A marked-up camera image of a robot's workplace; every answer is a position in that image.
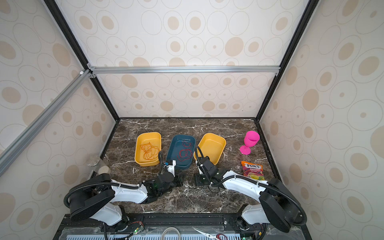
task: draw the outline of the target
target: scissors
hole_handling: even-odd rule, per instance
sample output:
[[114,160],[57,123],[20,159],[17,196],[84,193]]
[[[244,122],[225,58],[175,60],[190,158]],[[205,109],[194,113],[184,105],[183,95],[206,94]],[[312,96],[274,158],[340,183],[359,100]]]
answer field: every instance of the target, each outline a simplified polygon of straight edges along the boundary
[[209,234],[209,233],[203,232],[202,230],[197,229],[197,228],[195,228],[195,227],[192,227],[192,228],[193,228],[194,230],[198,231],[199,233],[201,233],[202,235],[208,237],[208,238],[215,239],[215,240],[228,240],[228,237],[225,236],[224,234],[219,233],[219,234],[217,234],[216,236],[214,236],[214,235],[211,235],[211,234]]

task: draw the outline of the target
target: candy bag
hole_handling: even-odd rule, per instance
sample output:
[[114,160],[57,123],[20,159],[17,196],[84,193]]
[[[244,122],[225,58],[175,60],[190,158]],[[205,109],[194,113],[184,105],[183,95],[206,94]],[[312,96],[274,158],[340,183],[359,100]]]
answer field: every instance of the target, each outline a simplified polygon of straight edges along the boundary
[[243,175],[255,180],[265,180],[263,174],[263,165],[241,161],[243,166]]

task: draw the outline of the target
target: black cable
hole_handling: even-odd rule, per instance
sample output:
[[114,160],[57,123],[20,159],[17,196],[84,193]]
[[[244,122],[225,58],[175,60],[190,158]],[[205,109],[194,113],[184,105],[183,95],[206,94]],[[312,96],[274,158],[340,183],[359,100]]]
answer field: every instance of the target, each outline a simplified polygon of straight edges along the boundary
[[94,186],[99,186],[99,185],[109,185],[109,186],[122,187],[122,188],[127,188],[127,189],[138,189],[139,188],[138,186],[128,186],[128,185],[119,184],[119,183],[115,183],[115,182],[94,182],[94,183],[84,184],[84,185],[80,185],[78,187],[72,188],[67,193],[67,195],[65,195],[64,200],[63,200],[64,205],[67,208],[70,208],[70,203],[69,203],[68,199],[74,192],[81,190],[81,189],[84,189],[84,188],[89,188],[89,187],[94,187]]
[[219,187],[217,187],[217,192],[212,191],[209,187],[210,187],[210,185],[208,185],[208,190],[210,190],[210,191],[213,192],[213,193],[216,193],[216,194],[217,194],[217,193],[220,192],[220,188],[219,188]]
[[159,154],[157,155],[157,157],[159,158],[159,161],[160,161],[160,170],[159,170],[159,174],[161,174],[161,170],[163,169],[163,152],[160,151]]
[[203,152],[201,151],[200,147],[196,146],[195,147],[195,154],[196,154],[196,160],[197,160],[197,164],[198,164],[197,167],[203,172],[203,174],[207,178],[208,184],[210,184],[211,183],[211,177],[209,176],[209,174],[207,172],[207,168],[202,166],[200,159],[199,159],[199,155],[197,154],[197,150],[200,152],[201,157],[204,158]]
[[198,189],[200,189],[200,190],[205,190],[205,189],[207,189],[208,188],[208,185],[204,185],[204,186],[202,186],[202,187],[197,187]]
[[132,236],[133,236],[133,233],[129,234],[127,237],[114,238],[113,240],[128,240]]
[[258,236],[256,237],[256,240],[262,240],[262,239],[263,239],[263,237],[264,237],[265,234],[266,234],[266,229],[267,229],[267,227],[268,227],[268,224],[267,224],[267,223],[262,223],[262,231],[261,231],[261,234],[258,235]]
[[155,180],[156,178],[157,178],[157,176],[156,177],[152,177],[150,179],[143,180],[143,182],[149,182],[149,181]]
[[293,203],[297,209],[299,209],[299,211],[301,212],[302,214],[302,220],[300,222],[294,222],[293,225],[296,225],[296,226],[303,226],[306,222],[307,222],[307,215],[304,211],[304,209],[301,207],[300,203],[296,202],[293,198],[291,198],[290,196],[288,196],[287,194],[285,194],[284,192],[280,191],[279,189],[275,188],[275,187],[271,187],[269,185],[266,185],[266,184],[263,184],[263,183],[259,183],[258,181],[255,181],[249,177],[246,177],[246,176],[242,176],[242,175],[232,175],[232,176],[228,176],[226,178],[224,178],[223,180],[219,181],[218,183],[216,184],[212,184],[213,187],[217,187],[218,185],[222,184],[223,182],[229,180],[229,179],[232,179],[232,178],[240,178],[240,179],[243,179],[243,180],[246,180],[248,182],[251,182],[253,184],[256,184],[258,185],[259,187],[264,187],[268,190],[271,190],[273,192],[276,192],[280,195],[282,195],[283,197],[285,197],[286,199],[288,199],[288,201],[290,201],[291,203]]
[[104,238],[105,240],[108,240],[108,236],[107,236],[107,224],[104,223]]

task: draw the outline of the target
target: marble tabletop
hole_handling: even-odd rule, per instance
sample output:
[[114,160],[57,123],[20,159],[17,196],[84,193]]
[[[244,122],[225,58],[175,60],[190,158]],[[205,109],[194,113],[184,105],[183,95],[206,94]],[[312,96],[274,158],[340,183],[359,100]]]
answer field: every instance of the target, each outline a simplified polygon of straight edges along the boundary
[[[250,155],[243,155],[239,148],[244,145],[247,131],[257,131],[253,119],[122,119],[114,133],[104,162],[112,172],[111,178],[124,183],[136,184],[142,180],[155,177],[159,165],[141,167],[134,161],[136,138],[144,132],[159,132],[162,140],[164,159],[168,153],[173,136],[185,134],[194,136],[198,144],[205,133],[212,132],[224,137],[226,147],[217,167],[226,167],[242,174],[241,161],[263,165],[265,180],[273,178],[273,173],[259,141],[252,147]],[[127,213],[234,213],[243,204],[257,202],[232,190],[217,188],[199,188],[194,186],[193,175],[196,165],[183,172],[186,173],[184,186],[176,187],[167,195],[150,204],[121,202]]]

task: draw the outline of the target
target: wall panel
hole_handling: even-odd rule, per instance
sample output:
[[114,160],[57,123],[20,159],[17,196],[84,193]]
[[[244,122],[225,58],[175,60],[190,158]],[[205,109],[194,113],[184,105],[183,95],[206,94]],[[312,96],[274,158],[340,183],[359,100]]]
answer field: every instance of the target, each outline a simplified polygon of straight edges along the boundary
[[82,69],[38,0],[0,6],[0,154]]
[[93,66],[279,65],[307,0],[63,0]]
[[261,119],[317,239],[382,239],[384,2],[325,0]]
[[87,180],[115,124],[86,80],[0,177],[0,239],[51,240],[69,210],[63,198]]
[[274,73],[99,74],[120,117],[255,117]]

